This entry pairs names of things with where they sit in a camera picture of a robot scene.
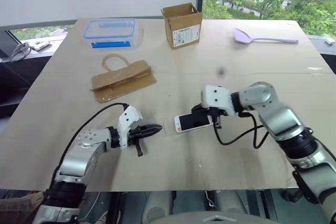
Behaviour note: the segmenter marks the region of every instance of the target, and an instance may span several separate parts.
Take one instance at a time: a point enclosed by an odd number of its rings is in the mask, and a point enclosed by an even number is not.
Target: cardboard box
[[[172,49],[199,42],[202,13],[192,3],[162,9],[167,41]]]

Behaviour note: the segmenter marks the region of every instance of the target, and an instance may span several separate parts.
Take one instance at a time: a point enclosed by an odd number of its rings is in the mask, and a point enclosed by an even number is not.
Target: robotic arm
[[[271,84],[256,82],[232,94],[222,87],[206,86],[201,106],[217,120],[219,115],[257,111],[295,168],[293,176],[303,195],[314,204],[320,203],[328,221],[336,223],[336,160],[294,111],[278,99]]]
[[[39,207],[33,224],[79,223],[80,203],[98,158],[112,148],[135,145],[142,156],[139,139],[159,132],[158,124],[138,126],[141,113],[128,106],[119,117],[118,127],[82,131],[56,172],[54,181],[45,192],[45,201]]]

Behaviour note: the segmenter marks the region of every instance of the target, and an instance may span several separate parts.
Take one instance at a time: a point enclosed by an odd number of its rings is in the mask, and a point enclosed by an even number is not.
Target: smartphone
[[[176,115],[174,123],[178,133],[213,125],[210,116],[201,113]]]

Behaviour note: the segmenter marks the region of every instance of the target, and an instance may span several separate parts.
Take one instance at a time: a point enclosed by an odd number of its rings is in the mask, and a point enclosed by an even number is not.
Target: phone screen
[[[182,131],[210,124],[209,118],[205,114],[194,113],[180,116]]]

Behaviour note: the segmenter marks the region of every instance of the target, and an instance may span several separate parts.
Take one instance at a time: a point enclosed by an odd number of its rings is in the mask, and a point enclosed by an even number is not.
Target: paper bag handle
[[[109,72],[112,72],[112,70],[106,65],[106,60],[109,59],[109,58],[112,58],[112,57],[117,57],[119,59],[122,59],[126,64],[127,66],[130,65],[130,62],[123,56],[119,55],[119,54],[110,54],[110,55],[106,55],[104,58],[103,58],[103,62],[102,62],[102,65],[103,65],[103,68],[105,68],[107,71]]]

